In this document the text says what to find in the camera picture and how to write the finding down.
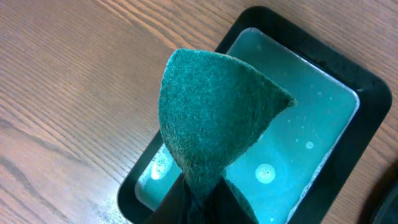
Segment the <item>green yellow sponge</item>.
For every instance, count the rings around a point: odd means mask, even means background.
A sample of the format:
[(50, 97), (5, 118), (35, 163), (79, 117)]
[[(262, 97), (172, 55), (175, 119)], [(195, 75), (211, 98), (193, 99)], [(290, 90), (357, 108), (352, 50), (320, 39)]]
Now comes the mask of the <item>green yellow sponge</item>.
[(191, 192), (189, 223), (211, 223), (211, 194), (225, 169), (296, 100), (250, 64), (178, 49), (159, 92), (160, 133)]

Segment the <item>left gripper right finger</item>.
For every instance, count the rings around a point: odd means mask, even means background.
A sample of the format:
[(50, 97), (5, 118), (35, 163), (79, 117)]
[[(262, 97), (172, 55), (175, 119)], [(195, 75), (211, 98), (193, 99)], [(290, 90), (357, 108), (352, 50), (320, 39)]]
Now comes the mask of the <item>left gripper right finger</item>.
[(211, 194), (211, 223), (255, 224), (255, 214), (249, 210), (248, 202), (236, 195), (236, 187), (224, 177), (220, 179)]

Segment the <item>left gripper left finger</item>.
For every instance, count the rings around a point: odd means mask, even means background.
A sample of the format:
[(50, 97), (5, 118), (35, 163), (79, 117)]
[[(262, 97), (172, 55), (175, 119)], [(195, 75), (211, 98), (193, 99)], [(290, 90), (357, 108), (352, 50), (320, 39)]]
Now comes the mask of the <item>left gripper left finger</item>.
[(159, 207), (144, 224), (188, 224), (192, 206), (191, 192), (180, 174)]

